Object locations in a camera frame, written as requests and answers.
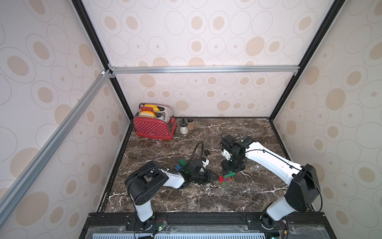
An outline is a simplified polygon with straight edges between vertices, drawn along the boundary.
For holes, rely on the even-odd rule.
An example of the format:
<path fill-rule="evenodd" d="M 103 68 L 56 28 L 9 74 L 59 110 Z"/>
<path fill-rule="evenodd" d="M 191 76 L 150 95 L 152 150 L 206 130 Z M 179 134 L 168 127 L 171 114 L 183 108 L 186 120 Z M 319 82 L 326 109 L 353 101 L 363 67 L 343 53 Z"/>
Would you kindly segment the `brown pepper shaker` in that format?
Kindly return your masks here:
<path fill-rule="evenodd" d="M 187 118 L 189 131 L 194 131 L 195 122 L 193 118 Z"/>

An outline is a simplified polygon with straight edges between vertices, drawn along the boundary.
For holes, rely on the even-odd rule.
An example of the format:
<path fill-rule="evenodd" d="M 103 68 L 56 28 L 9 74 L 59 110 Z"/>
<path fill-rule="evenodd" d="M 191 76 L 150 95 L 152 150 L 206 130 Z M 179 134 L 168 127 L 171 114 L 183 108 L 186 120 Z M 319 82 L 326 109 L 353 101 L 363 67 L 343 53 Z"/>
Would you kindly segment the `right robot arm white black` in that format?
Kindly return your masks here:
<path fill-rule="evenodd" d="M 266 230 L 273 229 L 285 216 L 293 212 L 306 212 L 321 196 L 316 169 L 287 160 L 246 135 L 235 138 L 229 134 L 220 141 L 221 162 L 224 173 L 243 171 L 248 160 L 254 161 L 274 173 L 286 185 L 284 196 L 270 203 L 261 213 L 260 221 Z"/>

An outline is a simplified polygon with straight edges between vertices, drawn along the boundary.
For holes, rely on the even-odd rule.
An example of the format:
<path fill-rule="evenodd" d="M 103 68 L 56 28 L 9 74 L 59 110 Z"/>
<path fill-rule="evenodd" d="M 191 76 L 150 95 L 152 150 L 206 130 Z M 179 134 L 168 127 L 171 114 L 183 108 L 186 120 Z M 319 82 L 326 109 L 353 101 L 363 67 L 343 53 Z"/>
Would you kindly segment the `yellow toy toast slice back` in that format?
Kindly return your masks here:
<path fill-rule="evenodd" d="M 143 106 L 140 106 L 140 109 L 142 111 L 150 111 L 154 113 L 158 113 L 160 111 L 157 106 L 151 104 L 144 104 Z"/>

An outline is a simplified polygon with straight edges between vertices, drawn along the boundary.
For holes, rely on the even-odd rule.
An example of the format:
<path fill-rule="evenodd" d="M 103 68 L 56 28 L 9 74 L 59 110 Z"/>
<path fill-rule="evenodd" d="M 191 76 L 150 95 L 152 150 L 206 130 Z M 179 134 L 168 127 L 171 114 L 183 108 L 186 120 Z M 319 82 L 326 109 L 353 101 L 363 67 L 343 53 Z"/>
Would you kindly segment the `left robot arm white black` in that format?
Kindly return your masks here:
<path fill-rule="evenodd" d="M 185 162 L 181 159 L 176 170 L 171 171 L 152 160 L 131 173 L 124 184 L 133 202 L 139 227 L 146 231 L 161 220 L 154 215 L 151 199 L 162 187 L 185 189 L 191 184 L 205 185 L 212 182 L 215 175 L 206 169 L 207 162 L 201 159 Z"/>

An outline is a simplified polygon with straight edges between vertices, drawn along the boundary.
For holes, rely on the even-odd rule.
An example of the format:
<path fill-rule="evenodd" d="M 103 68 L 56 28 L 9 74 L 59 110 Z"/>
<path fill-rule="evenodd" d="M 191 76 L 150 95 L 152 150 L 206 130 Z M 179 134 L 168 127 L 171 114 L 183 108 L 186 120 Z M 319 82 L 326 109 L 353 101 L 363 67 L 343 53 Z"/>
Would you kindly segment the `white salt shaker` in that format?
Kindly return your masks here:
<path fill-rule="evenodd" d="M 182 135 L 188 134 L 188 132 L 189 132 L 189 123 L 188 123 L 188 120 L 185 119 L 185 118 L 181 118 L 180 121 L 179 121 L 179 125 L 180 125 L 180 133 Z"/>

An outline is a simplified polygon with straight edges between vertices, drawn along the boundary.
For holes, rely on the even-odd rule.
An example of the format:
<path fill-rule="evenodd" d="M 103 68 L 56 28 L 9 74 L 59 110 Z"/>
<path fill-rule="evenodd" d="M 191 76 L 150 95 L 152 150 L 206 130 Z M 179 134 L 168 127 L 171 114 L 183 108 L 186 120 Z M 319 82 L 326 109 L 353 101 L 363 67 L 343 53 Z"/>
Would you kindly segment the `red long lego brick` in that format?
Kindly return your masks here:
<path fill-rule="evenodd" d="M 220 181 L 220 183 L 223 183 L 223 182 L 229 182 L 229 181 L 225 181 L 224 178 L 223 178 L 222 176 L 219 178 L 219 181 Z"/>

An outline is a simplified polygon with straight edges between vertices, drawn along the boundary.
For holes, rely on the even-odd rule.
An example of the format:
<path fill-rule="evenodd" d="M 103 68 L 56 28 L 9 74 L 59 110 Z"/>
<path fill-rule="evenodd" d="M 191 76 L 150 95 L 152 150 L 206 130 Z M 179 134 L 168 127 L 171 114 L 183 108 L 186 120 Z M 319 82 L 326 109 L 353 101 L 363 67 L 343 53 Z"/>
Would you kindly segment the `green long lego brick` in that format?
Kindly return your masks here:
<path fill-rule="evenodd" d="M 235 175 L 235 173 L 230 171 L 227 175 L 224 176 L 224 178 L 229 178 L 229 177 L 232 177 L 234 175 Z"/>
<path fill-rule="evenodd" d="M 184 159 L 180 159 L 180 160 L 179 160 L 179 165 L 180 165 L 181 167 L 185 167 L 185 166 L 187 165 L 187 163 L 186 163 L 186 161 L 185 161 Z"/>

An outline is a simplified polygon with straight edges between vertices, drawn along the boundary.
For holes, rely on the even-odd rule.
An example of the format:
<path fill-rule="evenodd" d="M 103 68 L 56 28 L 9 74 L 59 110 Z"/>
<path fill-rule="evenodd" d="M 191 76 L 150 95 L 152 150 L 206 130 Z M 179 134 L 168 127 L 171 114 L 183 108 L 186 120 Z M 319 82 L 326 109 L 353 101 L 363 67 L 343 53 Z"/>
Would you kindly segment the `aluminium left frame bar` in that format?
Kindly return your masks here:
<path fill-rule="evenodd" d="M 71 112 L 66 116 L 61 125 L 37 152 L 28 167 L 10 188 L 10 191 L 1 201 L 1 227 L 4 226 L 17 205 L 35 182 L 41 171 L 57 151 L 63 140 L 67 137 L 79 118 L 83 115 L 105 81 L 112 75 L 111 70 L 104 70 L 92 83 L 82 98 L 78 101 Z"/>

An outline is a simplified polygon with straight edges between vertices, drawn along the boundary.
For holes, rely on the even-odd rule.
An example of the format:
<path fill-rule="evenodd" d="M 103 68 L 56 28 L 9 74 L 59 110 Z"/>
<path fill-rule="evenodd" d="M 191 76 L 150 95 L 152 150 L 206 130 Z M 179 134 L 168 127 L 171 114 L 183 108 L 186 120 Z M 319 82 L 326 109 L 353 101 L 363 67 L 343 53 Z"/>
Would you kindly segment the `red toy toaster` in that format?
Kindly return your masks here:
<path fill-rule="evenodd" d="M 172 139 L 177 126 L 173 110 L 168 106 L 151 104 L 157 106 L 160 110 L 158 113 L 155 113 L 156 118 L 140 117 L 139 114 L 142 111 L 140 106 L 143 106 L 144 104 L 145 103 L 141 103 L 139 105 L 139 111 L 133 119 L 136 134 L 141 137 L 152 139 Z"/>

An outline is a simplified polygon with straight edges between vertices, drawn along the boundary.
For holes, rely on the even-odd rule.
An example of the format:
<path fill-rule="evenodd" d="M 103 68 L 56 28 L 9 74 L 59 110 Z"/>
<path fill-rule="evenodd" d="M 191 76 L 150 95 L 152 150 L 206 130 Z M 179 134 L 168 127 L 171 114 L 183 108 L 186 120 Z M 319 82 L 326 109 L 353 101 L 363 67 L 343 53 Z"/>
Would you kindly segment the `yellow toy toast slice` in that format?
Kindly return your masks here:
<path fill-rule="evenodd" d="M 154 113 L 158 113 L 160 111 L 157 106 L 151 104 L 144 104 L 143 106 L 140 106 L 140 109 L 142 111 L 150 111 Z"/>
<path fill-rule="evenodd" d="M 156 118 L 156 114 L 151 111 L 141 111 L 139 116 L 146 117 L 146 118 Z"/>

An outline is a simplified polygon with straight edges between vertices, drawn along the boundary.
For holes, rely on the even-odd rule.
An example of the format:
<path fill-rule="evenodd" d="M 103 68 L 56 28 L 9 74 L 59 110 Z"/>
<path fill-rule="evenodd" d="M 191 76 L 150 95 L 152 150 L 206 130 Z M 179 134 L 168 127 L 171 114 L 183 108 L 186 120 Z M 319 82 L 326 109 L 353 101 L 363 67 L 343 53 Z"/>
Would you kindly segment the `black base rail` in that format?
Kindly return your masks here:
<path fill-rule="evenodd" d="M 91 213 L 82 239 L 334 239 L 323 213 L 293 213 L 271 230 L 261 226 L 260 213 L 157 213 L 143 230 L 133 213 Z"/>

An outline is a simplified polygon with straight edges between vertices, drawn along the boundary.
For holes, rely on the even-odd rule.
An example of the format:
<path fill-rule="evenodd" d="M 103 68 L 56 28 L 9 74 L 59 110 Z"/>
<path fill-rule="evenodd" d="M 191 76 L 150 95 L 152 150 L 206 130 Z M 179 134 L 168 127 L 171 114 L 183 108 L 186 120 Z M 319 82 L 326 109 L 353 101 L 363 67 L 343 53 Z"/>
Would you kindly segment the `yellow toy toast slice front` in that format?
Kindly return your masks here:
<path fill-rule="evenodd" d="M 139 116 L 146 117 L 146 118 L 156 118 L 156 114 L 151 111 L 141 111 Z"/>

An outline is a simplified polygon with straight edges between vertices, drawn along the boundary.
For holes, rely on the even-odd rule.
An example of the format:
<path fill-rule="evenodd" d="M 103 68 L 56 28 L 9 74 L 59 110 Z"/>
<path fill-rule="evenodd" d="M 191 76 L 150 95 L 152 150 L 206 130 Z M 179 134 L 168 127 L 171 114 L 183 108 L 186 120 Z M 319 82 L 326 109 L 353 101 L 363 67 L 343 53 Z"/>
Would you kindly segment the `aluminium horizontal frame bar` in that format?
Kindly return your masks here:
<path fill-rule="evenodd" d="M 174 67 L 115 67 L 107 70 L 112 74 L 197 74 L 197 73 L 256 73 L 298 72 L 298 65 L 265 66 L 174 66 Z"/>

